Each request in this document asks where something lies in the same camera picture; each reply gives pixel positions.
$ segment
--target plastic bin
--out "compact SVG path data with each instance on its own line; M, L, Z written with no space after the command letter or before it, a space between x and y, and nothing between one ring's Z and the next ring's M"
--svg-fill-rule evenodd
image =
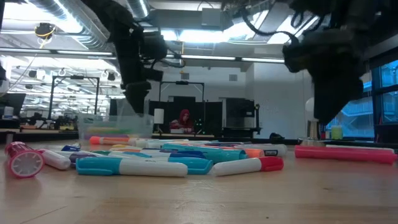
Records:
M78 115L78 131L81 143L88 143L92 136L151 138L154 117Z

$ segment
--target ceiling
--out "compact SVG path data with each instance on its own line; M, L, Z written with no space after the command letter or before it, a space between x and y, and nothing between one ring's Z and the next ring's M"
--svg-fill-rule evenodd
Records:
M126 0L115 0L122 5L127 6ZM292 11L284 3L275 3L271 6L264 1L260 6L253 7L251 13L253 15L252 23L261 30L277 30L281 29L281 25L289 16ZM68 0L68 4L80 4L79 0ZM211 6L205 2L200 4L200 1L187 1L187 0L149 0L150 4L150 17L153 18L153 23L159 25L162 33L171 32L177 38L182 38L184 31L192 29L208 30L209 27L202 26L202 9L209 9L211 7L219 9L220 2L212 1ZM81 6L81 11L91 19L90 29L95 29L97 34L107 37L109 32L102 26L98 18L87 7ZM38 49L42 43L42 39L38 39L34 34L34 27L40 22L49 22L57 25L55 35L51 41L44 45L44 49L55 50L82 50L86 51L88 48L83 45L79 40L81 36L70 34L69 29L73 30L71 26L61 26L59 21L53 15L44 12L43 10L35 7L32 4L7 2L4 11L4 21L2 25L2 33L0 34L0 47L12 48L25 48L25 49ZM229 37L223 41L212 42L213 40L206 40L206 43L199 43L197 41L186 41L183 45L175 44L174 41L167 41L171 49L178 52L183 52L189 55L213 55L213 56L234 56L234 57L256 57L256 58L282 58L281 48L282 44L288 40L281 40L276 44L267 44L270 39L256 36L251 33L245 24L235 24L232 27L224 27L220 25L219 28L212 27L212 31L219 30L218 33L226 34L227 29ZM204 40L207 34L201 34ZM106 49L112 49L111 44L106 44ZM76 59L76 58L60 58L52 57L32 57L32 56L18 56L18 54L3 54L2 63L6 63L8 68L12 69L9 73L11 76L11 83L15 83L21 75L24 75L14 85L12 92L22 91L29 92L28 100L29 107L32 108L45 108L48 107L49 93L51 90L50 83L53 75L59 73L68 75L80 75L84 77L99 77L100 88L99 94L101 103L99 108L103 111L109 106L108 97L123 97L121 90L117 88L120 84L120 75L117 72L115 61L102 60L102 59ZM194 67L239 67L242 71L250 66L247 62L222 62L211 60L186 60L187 66ZM39 69L40 76L36 78L28 77L29 70ZM107 74L115 73L115 81L109 81ZM55 88L55 102L57 110L75 110L86 111L87 106L93 108L93 100L89 98L95 97L95 80L71 80L64 79ZM26 86L33 86L33 89L28 90ZM37 97L41 97L40 103L37 103Z

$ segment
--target ceiling pipe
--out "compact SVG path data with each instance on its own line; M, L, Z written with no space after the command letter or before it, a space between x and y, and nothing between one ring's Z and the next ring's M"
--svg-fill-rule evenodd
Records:
M126 0L127 9L131 12L133 18L143 19L149 15L150 6L148 0Z
M96 26L85 11L86 6L81 1L71 0L26 0L28 3L35 5L44 12L50 13L60 21L71 21L76 26L81 26L82 30L79 34L81 37L74 37L83 44L88 50L102 51L108 48L106 43L107 36Z

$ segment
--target wall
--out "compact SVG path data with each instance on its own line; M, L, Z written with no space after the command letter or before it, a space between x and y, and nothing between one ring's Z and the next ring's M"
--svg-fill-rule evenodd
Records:
M307 135L305 102L312 97L312 84L307 72L290 73L283 64L255 63L248 70L246 97L260 104L260 126L255 138L269 138L279 133L287 139Z
M189 82L205 83L205 100L219 101L219 98L245 98L246 73L241 72L240 68L210 68L206 67L185 67L164 69L163 81L175 82L181 80L180 71L190 74ZM237 74L238 81L230 82L229 74ZM159 83L151 82L152 89L147 95L147 99L159 100ZM201 85L176 85L163 84L161 101L167 101L170 96L194 96L196 101L202 100Z

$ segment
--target wooden table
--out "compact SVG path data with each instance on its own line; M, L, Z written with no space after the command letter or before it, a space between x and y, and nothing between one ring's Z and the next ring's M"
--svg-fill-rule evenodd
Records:
M396 224L398 169L294 159L293 152L283 171L227 177L96 177L46 167L36 178L17 180L2 168L0 223Z

